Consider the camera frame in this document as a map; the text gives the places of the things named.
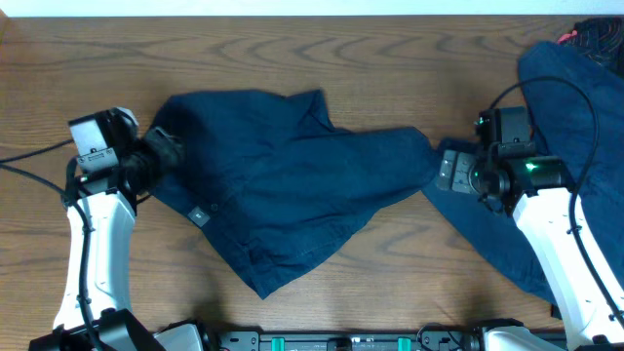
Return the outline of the dark blue shorts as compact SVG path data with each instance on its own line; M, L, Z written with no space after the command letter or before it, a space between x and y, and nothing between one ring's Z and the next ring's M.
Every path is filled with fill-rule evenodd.
M153 190L260 297L337 252L373 215L427 186L439 156L418 129L333 125L324 94L170 97L154 125L185 160Z

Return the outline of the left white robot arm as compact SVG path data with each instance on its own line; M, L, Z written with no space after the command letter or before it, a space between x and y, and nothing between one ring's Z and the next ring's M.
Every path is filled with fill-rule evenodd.
M28 347L160 350L132 312L130 242L140 194L181 162L182 143L160 127L111 141L101 132L72 136L79 154L67 165L62 196L71 229L64 297L52 331Z

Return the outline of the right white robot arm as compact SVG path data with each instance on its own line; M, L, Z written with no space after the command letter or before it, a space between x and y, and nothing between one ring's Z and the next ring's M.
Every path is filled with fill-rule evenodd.
M492 160L447 150L437 185L500 201L534 251L559 307L569 350L623 347L623 290L597 244L563 161Z

